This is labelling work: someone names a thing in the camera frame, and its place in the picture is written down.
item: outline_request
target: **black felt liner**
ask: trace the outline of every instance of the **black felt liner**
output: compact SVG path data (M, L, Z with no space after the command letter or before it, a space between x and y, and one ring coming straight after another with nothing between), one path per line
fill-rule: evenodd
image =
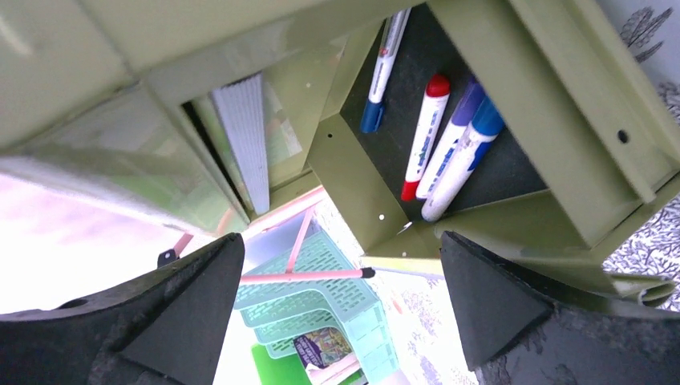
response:
M403 202L400 197L425 87L436 73L451 80L451 97L439 127L436 138L439 140L471 72L427 5L414 7L383 97L383 122L376 133L363 134L359 126L381 36L382 32L375 39L340 115L349 124L409 220L416 221L422 219L420 209L423 202ZM444 216L543 189L546 189L545 183L512 133L506 129L496 138Z

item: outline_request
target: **teal plastic tray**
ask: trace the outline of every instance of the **teal plastic tray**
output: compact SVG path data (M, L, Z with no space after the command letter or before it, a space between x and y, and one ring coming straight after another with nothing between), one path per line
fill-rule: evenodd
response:
M281 274L289 256L287 251L246 275ZM293 271L353 268L328 235L319 232L304 240ZM293 338L331 326L347 337L369 382L399 369L383 305L362 279L241 286L234 309L273 359L295 354Z

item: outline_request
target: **whiteboard marker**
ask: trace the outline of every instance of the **whiteboard marker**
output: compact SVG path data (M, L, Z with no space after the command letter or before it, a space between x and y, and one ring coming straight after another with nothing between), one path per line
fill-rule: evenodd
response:
M435 151L432 153L432 159L427 162L423 179L420 180L418 189L415 190L415 197L418 199L427 199L432 189L435 188L435 183L437 183L448 161L453 156L458 139L463 135L465 128L470 124L477 108L480 107L486 96L482 85L474 77L467 82L467 85L463 96L455 106L451 120L449 120Z
M503 127L503 119L498 110L485 97L423 205L421 213L425 221L433 222L441 218Z
M361 130L364 134L376 132L380 127L385 111L382 97L385 94L392 67L395 65L395 58L399 44L402 42L403 31L406 28L409 14L411 14L411 8L401 10L385 21L380 51L373 70L373 81L370 83L368 100L363 109Z
M402 201L415 199L415 190L418 188L420 178L423 177L427 160L430 159L430 151L442 123L442 115L450 94L451 84L448 79L442 75L432 76L425 89L418 124L415 126L415 136L402 188Z

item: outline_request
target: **colorful booklet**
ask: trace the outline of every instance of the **colorful booklet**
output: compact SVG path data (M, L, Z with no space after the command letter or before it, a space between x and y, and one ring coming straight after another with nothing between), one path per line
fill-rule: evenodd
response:
M338 385L359 379L361 367L342 333L332 327L311 331L293 340L297 355L313 385Z

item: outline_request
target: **blue marker cap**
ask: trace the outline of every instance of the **blue marker cap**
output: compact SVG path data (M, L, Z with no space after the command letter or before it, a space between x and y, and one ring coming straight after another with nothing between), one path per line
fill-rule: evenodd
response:
M372 132L378 131L380 122L383 120L384 111L385 107L383 107L382 103L372 103L371 101L366 102L366 106L363 109L361 125L361 129L364 134L370 134Z
M480 109L472 118L472 127L478 133L486 136L496 136L505 127L503 118L500 117L500 113L488 96L484 97Z
M456 126L465 127L470 124L470 120L472 120L482 100L487 95L480 82L474 76L467 82L467 85L463 96L455 106L453 115L451 115L451 123Z

